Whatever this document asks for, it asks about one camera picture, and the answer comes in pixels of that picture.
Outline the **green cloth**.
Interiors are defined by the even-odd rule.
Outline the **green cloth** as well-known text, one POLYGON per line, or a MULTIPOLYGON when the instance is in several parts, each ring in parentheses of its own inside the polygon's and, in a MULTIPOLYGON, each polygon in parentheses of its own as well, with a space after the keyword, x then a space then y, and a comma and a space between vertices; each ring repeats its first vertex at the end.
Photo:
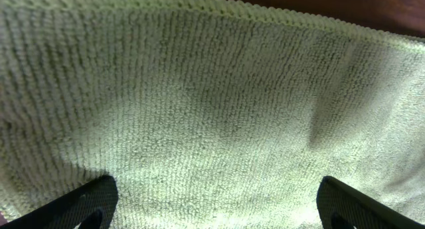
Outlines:
POLYGON ((1 0, 1 212, 102 175, 113 228, 424 222, 424 40, 234 0, 1 0))

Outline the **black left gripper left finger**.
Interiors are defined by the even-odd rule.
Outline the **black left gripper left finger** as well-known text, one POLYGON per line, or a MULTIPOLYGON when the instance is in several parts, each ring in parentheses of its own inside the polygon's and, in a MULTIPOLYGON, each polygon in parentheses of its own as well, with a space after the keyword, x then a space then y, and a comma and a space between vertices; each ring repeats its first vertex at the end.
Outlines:
POLYGON ((108 229, 118 190, 112 176, 102 176, 1 226, 1 229, 108 229))

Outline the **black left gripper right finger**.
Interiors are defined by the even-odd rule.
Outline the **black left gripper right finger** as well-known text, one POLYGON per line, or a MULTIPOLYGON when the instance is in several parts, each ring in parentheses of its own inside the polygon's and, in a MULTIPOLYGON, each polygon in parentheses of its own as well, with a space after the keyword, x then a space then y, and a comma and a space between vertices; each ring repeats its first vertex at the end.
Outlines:
POLYGON ((423 224, 331 176, 322 178, 316 205, 324 229, 424 229, 423 224))

